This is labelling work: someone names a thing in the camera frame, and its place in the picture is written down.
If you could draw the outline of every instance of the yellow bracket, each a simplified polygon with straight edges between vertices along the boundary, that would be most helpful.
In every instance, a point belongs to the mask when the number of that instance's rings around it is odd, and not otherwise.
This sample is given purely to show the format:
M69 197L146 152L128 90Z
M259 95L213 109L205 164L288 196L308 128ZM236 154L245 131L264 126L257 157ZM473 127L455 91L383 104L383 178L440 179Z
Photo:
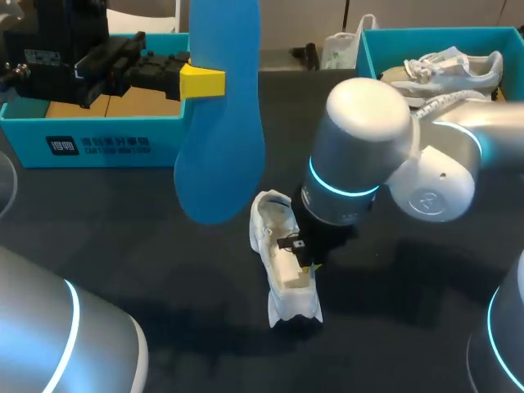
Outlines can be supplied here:
M219 97L226 93L226 73L186 64L180 70L180 99Z
M321 264L314 264L313 266L309 267L305 267L305 268L302 268L302 271L305 273L305 274L309 274L309 269L313 269L314 271L317 271L318 268L320 268L320 266L322 266Z

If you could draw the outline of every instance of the dark work surface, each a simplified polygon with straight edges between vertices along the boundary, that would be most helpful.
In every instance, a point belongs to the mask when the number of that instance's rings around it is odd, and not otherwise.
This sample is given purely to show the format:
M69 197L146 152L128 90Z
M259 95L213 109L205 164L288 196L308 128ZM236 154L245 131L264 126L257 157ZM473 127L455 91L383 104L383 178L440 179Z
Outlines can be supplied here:
M260 77L267 171L292 193L340 72ZM2 137L1 146L12 150ZM249 209L206 227L181 211L171 169L23 170L4 246L134 316L153 392L467 392L465 350L524 248L524 182L484 174L451 224L404 215L379 192L361 237L318 272L324 325L269 330Z

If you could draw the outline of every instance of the blue plastic bin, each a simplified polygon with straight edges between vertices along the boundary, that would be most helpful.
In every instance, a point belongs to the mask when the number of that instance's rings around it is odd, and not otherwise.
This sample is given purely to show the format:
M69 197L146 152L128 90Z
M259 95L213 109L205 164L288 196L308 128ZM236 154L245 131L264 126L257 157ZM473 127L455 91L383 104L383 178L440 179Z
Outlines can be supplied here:
M406 59L457 47L470 56L499 51L504 57L501 90L507 101L524 100L524 40L513 27L378 29L363 32L357 73L377 78Z
M157 54L188 48L188 34L147 35ZM190 104L182 102L179 116L45 119L49 102L18 98L3 106L0 125L25 168L172 167Z

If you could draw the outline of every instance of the white sneaker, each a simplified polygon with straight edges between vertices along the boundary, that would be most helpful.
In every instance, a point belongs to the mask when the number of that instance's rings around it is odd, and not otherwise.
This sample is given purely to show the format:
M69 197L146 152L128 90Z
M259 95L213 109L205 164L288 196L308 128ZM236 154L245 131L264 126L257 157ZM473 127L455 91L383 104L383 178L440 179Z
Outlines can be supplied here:
M419 108L434 96L460 90L476 90L490 97L500 84L503 68L500 52L467 56L450 47L418 60L406 60L404 66L385 71L380 80L396 88L409 106Z
M299 232L291 199L274 190L261 192L253 201L249 223L250 244L260 254L268 274L269 326L297 315L322 322L314 269L305 273L296 256L281 250L277 240Z

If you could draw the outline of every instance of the blue light ring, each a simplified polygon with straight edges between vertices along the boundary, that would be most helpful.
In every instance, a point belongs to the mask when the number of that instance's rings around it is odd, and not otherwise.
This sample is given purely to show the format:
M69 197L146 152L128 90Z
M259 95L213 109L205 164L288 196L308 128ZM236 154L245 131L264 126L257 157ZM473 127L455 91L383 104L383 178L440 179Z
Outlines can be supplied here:
M69 360L71 358L71 354L73 353L73 348L75 347L76 337L79 332L79 324L80 324L80 302L79 302L79 296L76 293L75 288L71 285L71 283L67 280L64 280L67 286L69 287L71 291L71 297L73 299L73 320L71 322L71 329L69 333L69 337L67 338L67 343L65 344L64 352L62 353L62 357L60 359L60 362L58 363L58 366L56 366L56 370L53 373L51 379L47 383L47 386L43 389L42 393L52 393L56 385L58 385L58 382L60 381L62 375L64 374L64 371L66 370L67 364L69 363Z
M481 141L469 129L466 129L462 125L451 123L450 121L437 120L437 121L434 121L433 124L444 125L444 126L447 126L447 127L451 127L452 129L456 129L457 131L460 131L461 133L465 133L466 135L468 135L474 141L474 143L477 145L478 151L481 154L481 158L482 158L483 150L482 150Z
M506 372L506 374L508 374L508 377L513 381L513 383L517 385L521 391L524 391L524 386L517 380L517 378L509 370L509 367L503 361L502 356L500 356L499 350L497 349L497 345L495 344L495 340L493 338L493 332L491 331L491 309L493 308L493 303L495 301L495 297L497 296L497 293L499 293L499 289L500 288L497 289L497 291L493 295L493 298L491 298L490 306L488 307L488 316L487 316L488 336L490 337L491 348L493 348L493 352L495 353L495 357L499 361L500 366Z
M320 176L317 175L317 173L315 172L314 168L313 168L313 159L310 157L309 158L309 171L311 172L311 174L313 175L314 179L324 188L326 188L327 190L331 191L331 192L334 192L338 195L342 195L344 197L351 197L351 198L355 198L355 197L365 197L367 195L370 195L370 194L373 194L374 192L376 192L378 190L378 188L380 188L380 186L376 186L374 188L372 188L371 190L367 190L367 191L362 191L362 192L348 192L348 191L342 191L342 190L339 190L338 188L334 188L333 186L330 186L329 184L327 184L326 182L324 182Z

